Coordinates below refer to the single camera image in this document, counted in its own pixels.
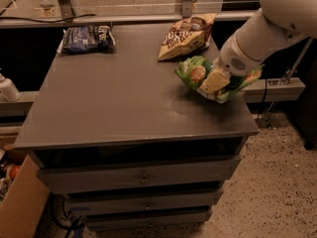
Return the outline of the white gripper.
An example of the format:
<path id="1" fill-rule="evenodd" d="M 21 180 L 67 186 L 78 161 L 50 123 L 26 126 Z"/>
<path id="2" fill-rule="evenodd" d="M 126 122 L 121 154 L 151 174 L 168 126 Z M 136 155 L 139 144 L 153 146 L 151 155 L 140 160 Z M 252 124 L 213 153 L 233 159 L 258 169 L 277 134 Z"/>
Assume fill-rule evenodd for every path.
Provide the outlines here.
<path id="1" fill-rule="evenodd" d="M 230 83 L 232 76 L 245 76 L 264 61 L 255 41 L 245 41 L 240 34 L 230 37 L 214 60 L 216 67 L 200 85 L 207 94 L 220 90 Z"/>

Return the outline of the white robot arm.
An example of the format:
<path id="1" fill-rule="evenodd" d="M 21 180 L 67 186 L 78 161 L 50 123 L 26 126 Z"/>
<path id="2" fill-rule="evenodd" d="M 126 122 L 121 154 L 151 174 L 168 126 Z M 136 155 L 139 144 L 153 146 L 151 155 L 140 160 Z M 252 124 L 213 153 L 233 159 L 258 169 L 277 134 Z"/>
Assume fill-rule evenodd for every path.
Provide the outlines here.
<path id="1" fill-rule="evenodd" d="M 244 76 L 272 54 L 317 38 L 317 0 L 260 0 L 260 9 L 223 45 L 200 85 L 212 94 Z"/>

